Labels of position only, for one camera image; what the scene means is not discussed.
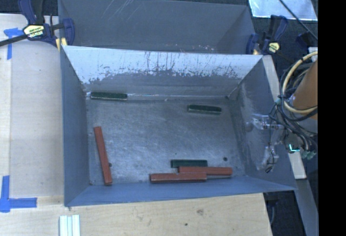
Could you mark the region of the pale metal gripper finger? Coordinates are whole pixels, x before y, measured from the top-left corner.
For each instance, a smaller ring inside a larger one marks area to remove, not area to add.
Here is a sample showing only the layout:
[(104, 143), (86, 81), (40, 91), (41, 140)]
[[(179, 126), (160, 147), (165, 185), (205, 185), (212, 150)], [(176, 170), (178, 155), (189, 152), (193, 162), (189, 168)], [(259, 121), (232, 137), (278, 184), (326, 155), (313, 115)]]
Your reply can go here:
[(283, 125), (273, 120), (269, 115), (252, 114), (250, 120), (245, 123), (245, 131), (257, 130), (282, 130)]
[(256, 168), (258, 171), (270, 173), (276, 166), (278, 159), (279, 155), (276, 153), (275, 145), (273, 145), (271, 142), (268, 142), (264, 147), (262, 161), (256, 165)]

